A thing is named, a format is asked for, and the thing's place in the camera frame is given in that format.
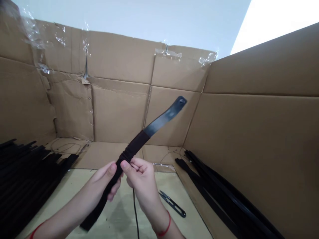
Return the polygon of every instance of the wrapped handle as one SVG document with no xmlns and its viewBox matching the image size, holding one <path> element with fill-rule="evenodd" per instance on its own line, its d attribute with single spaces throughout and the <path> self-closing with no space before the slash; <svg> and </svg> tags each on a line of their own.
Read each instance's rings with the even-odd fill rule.
<svg viewBox="0 0 319 239">
<path fill-rule="evenodd" d="M 143 147 L 143 145 L 150 139 L 150 137 L 142 130 L 139 134 L 129 143 L 126 149 L 121 153 L 119 159 L 116 161 L 116 172 L 109 184 L 106 186 L 103 195 L 94 208 L 94 210 L 86 217 L 86 219 L 81 223 L 80 227 L 86 231 L 89 231 L 94 223 L 97 221 L 101 212 L 107 201 L 107 196 L 110 193 L 112 187 L 116 184 L 117 180 L 120 178 L 123 170 L 120 166 L 123 160 L 126 160 L 130 163 L 131 159 L 135 154 Z"/>
</svg>

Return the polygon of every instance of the red string bracelet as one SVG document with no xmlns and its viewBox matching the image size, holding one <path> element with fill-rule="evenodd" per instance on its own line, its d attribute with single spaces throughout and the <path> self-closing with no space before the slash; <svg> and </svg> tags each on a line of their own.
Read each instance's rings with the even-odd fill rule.
<svg viewBox="0 0 319 239">
<path fill-rule="evenodd" d="M 36 231 L 39 229 L 39 227 L 41 227 L 42 224 L 45 223 L 45 222 L 46 222 L 46 220 L 45 220 L 44 222 L 42 222 L 39 226 L 37 226 L 36 229 L 34 229 L 34 231 L 31 233 L 30 239 L 33 239 L 33 236 L 34 236 L 35 232 L 36 232 Z"/>
<path fill-rule="evenodd" d="M 169 227 L 170 227 L 171 217 L 170 217 L 170 213 L 169 213 L 169 211 L 167 211 L 167 212 L 168 212 L 168 215 L 169 215 L 169 224 L 168 224 L 168 227 L 167 227 L 166 231 L 164 231 L 164 232 L 161 232 L 161 233 L 157 234 L 159 237 L 164 236 L 164 235 L 168 232 L 168 229 L 169 229 Z"/>
</svg>

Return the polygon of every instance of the clear tape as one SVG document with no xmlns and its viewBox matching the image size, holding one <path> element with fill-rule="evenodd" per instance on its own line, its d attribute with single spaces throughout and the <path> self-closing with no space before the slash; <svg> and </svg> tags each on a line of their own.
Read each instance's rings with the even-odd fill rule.
<svg viewBox="0 0 319 239">
<path fill-rule="evenodd" d="M 48 32 L 46 32 L 47 26 L 45 24 L 40 24 L 41 21 L 37 21 L 33 17 L 32 11 L 29 11 L 29 6 L 26 3 L 22 3 L 23 6 L 19 7 L 19 11 L 17 8 L 13 7 L 8 1 L 3 1 L 1 7 L 4 8 L 6 14 L 10 17 L 14 18 L 17 22 L 18 27 L 22 32 L 25 33 L 26 39 L 22 39 L 24 42 L 28 43 L 32 47 L 33 52 L 33 61 L 34 65 L 41 69 L 45 74 L 52 74 L 54 73 L 53 69 L 50 69 L 46 63 L 46 55 L 45 51 L 52 48 L 54 49 L 55 42 L 51 42 L 52 39 L 56 40 L 59 44 L 63 47 L 70 47 L 71 43 L 68 44 L 67 36 L 69 33 L 66 31 L 66 27 L 61 24 L 55 24 L 55 29 L 52 34 L 53 36 L 48 36 Z M 85 52 L 86 56 L 90 56 L 88 53 L 89 43 L 87 40 L 87 32 L 89 32 L 89 26 L 86 21 L 84 21 L 84 28 L 83 30 L 83 51 Z M 84 74 L 84 84 L 89 84 L 89 81 L 86 80 L 87 77 L 87 69 Z"/>
<path fill-rule="evenodd" d="M 167 47 L 168 45 L 166 45 L 166 49 L 155 49 L 155 55 L 180 61 L 180 59 L 182 58 L 182 53 L 176 53 L 174 51 L 167 50 Z"/>
<path fill-rule="evenodd" d="M 207 58 L 200 57 L 198 62 L 202 65 L 202 67 L 205 67 L 207 65 L 210 65 L 212 62 L 216 61 L 217 56 L 218 56 L 218 51 L 211 52 L 208 54 Z"/>
<path fill-rule="evenodd" d="M 176 173 L 173 165 L 153 163 L 156 172 Z"/>
</svg>

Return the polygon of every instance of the fingernail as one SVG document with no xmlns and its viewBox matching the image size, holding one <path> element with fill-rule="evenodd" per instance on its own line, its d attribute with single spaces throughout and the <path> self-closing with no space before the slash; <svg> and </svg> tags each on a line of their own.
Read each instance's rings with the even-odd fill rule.
<svg viewBox="0 0 319 239">
<path fill-rule="evenodd" d="M 126 160 L 123 160 L 121 164 L 124 168 L 126 168 L 128 165 L 128 162 Z"/>
<path fill-rule="evenodd" d="M 116 164 L 111 164 L 111 172 L 114 173 L 116 171 Z"/>
</svg>

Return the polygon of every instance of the white wall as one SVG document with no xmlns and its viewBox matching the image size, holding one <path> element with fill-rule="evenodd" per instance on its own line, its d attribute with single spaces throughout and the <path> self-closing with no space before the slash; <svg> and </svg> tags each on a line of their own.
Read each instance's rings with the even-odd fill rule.
<svg viewBox="0 0 319 239">
<path fill-rule="evenodd" d="M 250 0 L 13 0 L 36 19 L 231 52 Z"/>
<path fill-rule="evenodd" d="M 318 11 L 319 0 L 252 0 L 231 54 L 317 23 Z"/>
</svg>

